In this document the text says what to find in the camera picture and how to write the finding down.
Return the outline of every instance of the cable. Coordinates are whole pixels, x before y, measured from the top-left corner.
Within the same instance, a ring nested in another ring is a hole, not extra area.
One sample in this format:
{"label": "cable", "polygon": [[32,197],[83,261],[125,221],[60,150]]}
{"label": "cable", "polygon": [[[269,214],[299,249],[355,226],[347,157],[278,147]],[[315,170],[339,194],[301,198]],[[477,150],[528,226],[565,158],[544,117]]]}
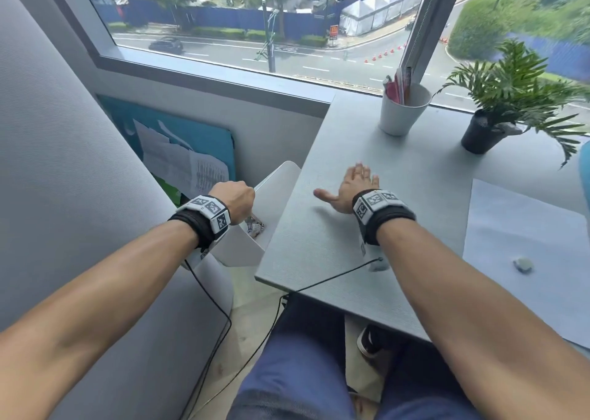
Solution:
{"label": "cable", "polygon": [[[320,282],[316,282],[316,283],[314,283],[314,284],[312,284],[312,285],[309,285],[309,286],[307,286],[307,287],[301,288],[300,290],[296,290],[296,291],[290,291],[289,293],[287,293],[287,294],[284,294],[284,295],[282,295],[281,297],[279,297],[279,299],[278,299],[278,306],[277,306],[277,312],[276,312],[276,314],[274,315],[273,324],[271,325],[271,327],[270,327],[270,329],[269,329],[269,332],[268,332],[268,333],[267,333],[267,334],[264,336],[264,339],[262,339],[262,342],[260,343],[260,345],[259,345],[258,347],[256,347],[256,350],[254,351],[254,353],[253,353],[253,354],[252,354],[252,355],[251,355],[251,356],[248,358],[248,360],[246,361],[246,363],[244,363],[244,365],[243,365],[243,366],[240,368],[240,370],[238,370],[238,372],[237,372],[237,373],[234,375],[234,377],[233,377],[233,378],[232,378],[232,379],[231,379],[231,380],[230,380],[230,381],[229,381],[229,382],[228,382],[228,383],[227,383],[227,384],[226,384],[224,387],[222,387],[222,388],[219,390],[219,392],[217,392],[217,393],[216,393],[215,395],[213,395],[213,396],[212,396],[212,397],[211,397],[209,400],[207,400],[205,403],[203,403],[203,405],[202,405],[202,406],[201,406],[199,409],[197,409],[197,410],[195,411],[195,414],[196,414],[197,412],[199,412],[201,409],[203,409],[205,406],[207,406],[207,405],[208,405],[208,404],[209,404],[211,401],[213,401],[213,400],[214,400],[214,399],[215,399],[215,398],[216,398],[216,397],[217,397],[219,394],[221,394],[221,392],[223,392],[225,389],[227,389],[227,387],[229,387],[229,385],[231,385],[231,384],[234,382],[234,380],[235,380],[236,378],[238,378],[238,375],[239,375],[240,373],[242,373],[242,371],[243,371],[243,370],[246,368],[246,366],[247,366],[247,365],[250,363],[250,361],[252,361],[252,359],[253,359],[253,358],[255,357],[255,355],[258,353],[258,351],[259,351],[259,350],[262,348],[262,345],[264,345],[264,343],[266,342],[266,340],[269,338],[269,336],[270,336],[270,333],[272,332],[272,330],[273,330],[273,328],[274,328],[275,324],[277,323],[277,319],[278,319],[278,313],[279,313],[279,311],[281,310],[281,301],[283,301],[284,299],[287,299],[287,298],[289,297],[289,295],[291,295],[291,294],[293,294],[293,293],[296,293],[296,292],[301,292],[301,291],[305,291],[305,290],[308,290],[309,288],[316,287],[316,286],[320,285],[321,283],[325,283],[325,282],[328,282],[328,281],[330,281],[330,280],[333,280],[333,279],[335,279],[335,278],[337,278],[337,277],[340,277],[340,276],[342,276],[342,275],[349,274],[350,272],[356,271],[357,269],[360,269],[360,268],[362,268],[362,267],[365,267],[366,265],[370,265],[371,263],[373,263],[373,262],[376,262],[376,261],[383,261],[383,258],[382,258],[382,257],[379,257],[379,258],[375,258],[375,259],[373,259],[373,260],[369,260],[369,261],[367,261],[366,263],[363,263],[363,264],[362,264],[362,265],[360,265],[360,266],[354,267],[353,269],[349,269],[348,271],[344,271],[344,272],[341,272],[340,274],[333,275],[332,277],[328,277],[328,278],[326,278],[326,279],[324,279],[324,280],[321,280]],[[187,266],[188,266],[189,270],[192,272],[192,274],[193,274],[193,276],[195,277],[196,281],[199,283],[199,285],[201,286],[201,288],[203,288],[203,285],[201,285],[201,282],[199,282],[199,279],[197,279],[197,277],[196,277],[196,274],[193,272],[193,270],[192,270],[191,266],[188,264],[188,262],[187,262],[186,260],[185,260],[185,263],[187,263]],[[212,297],[209,295],[209,293],[207,292],[207,290],[205,290],[204,288],[203,288],[203,290],[205,291],[205,293],[207,294],[207,296],[209,296],[209,298],[210,298],[210,299],[211,299],[211,301],[212,301],[212,302],[215,304],[215,306],[216,306],[216,307],[219,309],[219,311],[221,311],[221,312],[222,312],[222,313],[225,315],[225,317],[228,319],[228,321],[230,322],[230,328],[231,328],[231,320],[230,320],[229,316],[227,316],[227,314],[226,314],[226,313],[225,313],[225,312],[224,312],[224,311],[223,311],[223,310],[222,310],[222,309],[219,307],[219,305],[218,305],[218,304],[217,304],[217,303],[216,303],[216,302],[213,300],[213,298],[212,298]],[[221,343],[222,343],[222,342],[223,342],[223,340],[225,339],[225,336],[227,335],[228,331],[226,331],[226,332],[225,332],[225,334],[224,334],[224,337],[221,339],[221,341],[220,341],[220,342],[218,342],[218,345],[217,345],[217,347],[215,347],[215,349],[213,349],[213,352],[212,352],[212,354],[211,354],[210,360],[208,361],[208,364],[206,365],[205,374],[203,375],[203,378],[202,378],[202,381],[203,381],[203,383],[205,382],[205,378],[206,378],[206,376],[207,376],[207,372],[209,371],[210,362],[211,362],[211,361],[213,360],[213,358],[215,357],[215,354],[216,354],[217,350],[219,349],[219,345],[221,345]],[[201,394],[201,389],[203,389],[203,384],[201,385],[201,388],[199,389],[199,393],[197,394],[197,396],[196,396],[196,398],[195,398],[195,403],[193,404],[193,407],[192,407],[193,409],[194,409],[194,407],[196,406],[197,402],[199,401],[199,395]]]}

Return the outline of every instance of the open hand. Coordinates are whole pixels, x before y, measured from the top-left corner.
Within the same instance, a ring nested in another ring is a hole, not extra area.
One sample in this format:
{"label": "open hand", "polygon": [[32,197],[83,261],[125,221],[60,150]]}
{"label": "open hand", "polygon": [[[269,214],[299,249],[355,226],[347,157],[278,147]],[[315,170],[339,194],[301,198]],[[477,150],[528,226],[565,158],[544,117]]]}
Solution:
{"label": "open hand", "polygon": [[371,169],[357,163],[354,167],[346,170],[344,180],[338,189],[338,196],[322,188],[316,188],[313,194],[316,198],[330,203],[340,213],[352,213],[352,199],[359,192],[370,188],[379,188],[379,176],[374,174],[371,178]]}
{"label": "open hand", "polygon": [[232,224],[240,224],[252,214],[256,194],[244,181],[218,182],[209,194],[222,201],[230,211]]}

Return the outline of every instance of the black car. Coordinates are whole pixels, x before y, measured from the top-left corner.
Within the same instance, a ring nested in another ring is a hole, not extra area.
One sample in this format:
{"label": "black car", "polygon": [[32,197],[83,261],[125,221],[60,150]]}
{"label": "black car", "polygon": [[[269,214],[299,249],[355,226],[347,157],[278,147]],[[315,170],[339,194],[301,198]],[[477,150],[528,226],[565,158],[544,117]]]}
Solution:
{"label": "black car", "polygon": [[150,50],[163,51],[164,53],[182,54],[184,48],[182,43],[173,36],[165,36],[151,43]]}

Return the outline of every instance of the window frame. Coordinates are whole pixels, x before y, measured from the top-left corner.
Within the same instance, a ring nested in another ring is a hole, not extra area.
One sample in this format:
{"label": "window frame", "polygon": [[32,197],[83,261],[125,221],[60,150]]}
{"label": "window frame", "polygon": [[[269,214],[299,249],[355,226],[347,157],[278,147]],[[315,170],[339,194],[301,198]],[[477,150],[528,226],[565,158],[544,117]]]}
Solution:
{"label": "window frame", "polygon": [[[99,69],[323,118],[337,90],[328,83],[271,75],[173,54],[118,46],[91,0],[54,0]],[[401,65],[422,79],[456,0],[422,0]]]}

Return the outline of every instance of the pen cup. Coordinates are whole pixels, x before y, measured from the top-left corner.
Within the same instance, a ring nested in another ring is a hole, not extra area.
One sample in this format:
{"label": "pen cup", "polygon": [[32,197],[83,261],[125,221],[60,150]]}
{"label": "pen cup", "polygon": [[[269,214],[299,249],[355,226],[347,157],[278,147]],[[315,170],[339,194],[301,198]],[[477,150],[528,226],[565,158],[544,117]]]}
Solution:
{"label": "pen cup", "polygon": [[409,87],[408,105],[391,101],[384,92],[381,98],[380,129],[390,135],[406,135],[431,100],[432,94],[428,89],[417,83]]}

